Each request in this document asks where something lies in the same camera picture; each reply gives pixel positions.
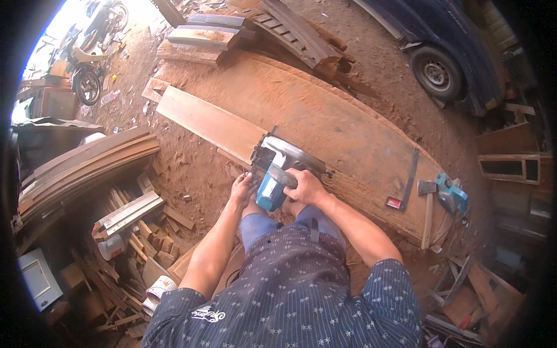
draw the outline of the hand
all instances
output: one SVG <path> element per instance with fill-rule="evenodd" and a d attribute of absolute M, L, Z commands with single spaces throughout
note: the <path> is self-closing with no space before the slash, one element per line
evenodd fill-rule
<path fill-rule="evenodd" d="M 253 173 L 241 174 L 232 184 L 232 192 L 228 201 L 241 212 L 250 203 L 250 197 L 259 187 L 259 183 L 259 180 L 253 177 Z"/>
<path fill-rule="evenodd" d="M 298 180 L 296 189 L 284 187 L 284 193 L 288 197 L 307 205 L 317 205 L 319 201 L 327 197 L 327 191 L 325 191 L 319 179 L 309 170 L 299 171 L 290 168 L 286 169 L 285 172 L 295 176 Z"/>

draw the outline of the man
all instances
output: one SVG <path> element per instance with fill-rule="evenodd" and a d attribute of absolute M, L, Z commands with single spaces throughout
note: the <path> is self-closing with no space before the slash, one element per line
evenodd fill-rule
<path fill-rule="evenodd" d="M 420 309 L 397 248 L 370 220 L 325 191 L 309 171 L 284 193 L 296 217 L 282 227 L 253 200 L 240 175 L 215 226 L 192 255 L 179 288 L 163 294 L 144 347 L 416 347 Z M 246 258 L 240 277 L 210 300 L 240 224 Z M 345 241 L 371 267 L 350 295 Z"/>

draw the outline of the wooden handle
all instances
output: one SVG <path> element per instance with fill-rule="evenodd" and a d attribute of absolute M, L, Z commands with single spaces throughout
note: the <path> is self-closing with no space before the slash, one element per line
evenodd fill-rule
<path fill-rule="evenodd" d="M 431 220 L 433 218 L 433 193 L 426 197 L 426 220 L 423 224 L 422 250 L 429 248 L 429 235 L 431 234 Z"/>

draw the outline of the car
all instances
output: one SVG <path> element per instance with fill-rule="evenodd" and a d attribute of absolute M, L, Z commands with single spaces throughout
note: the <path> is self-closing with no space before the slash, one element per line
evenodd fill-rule
<path fill-rule="evenodd" d="M 484 116 L 505 94 L 502 53 L 476 0 L 353 0 L 401 41 L 421 85 L 438 104 Z"/>

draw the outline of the blue power tool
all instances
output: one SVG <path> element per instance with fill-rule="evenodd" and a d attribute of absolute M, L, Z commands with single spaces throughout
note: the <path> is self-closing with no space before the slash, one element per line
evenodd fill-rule
<path fill-rule="evenodd" d="M 461 190 L 445 173 L 437 175 L 437 200 L 446 211 L 455 215 L 457 212 L 464 214 L 468 204 L 468 195 Z"/>
<path fill-rule="evenodd" d="M 282 206 L 286 195 L 284 187 L 295 189 L 298 181 L 285 172 L 288 168 L 309 170 L 316 177 L 325 174 L 325 163 L 294 145 L 272 134 L 264 135 L 254 147 L 251 160 L 254 169 L 261 169 L 265 177 L 257 190 L 257 204 L 269 212 Z"/>

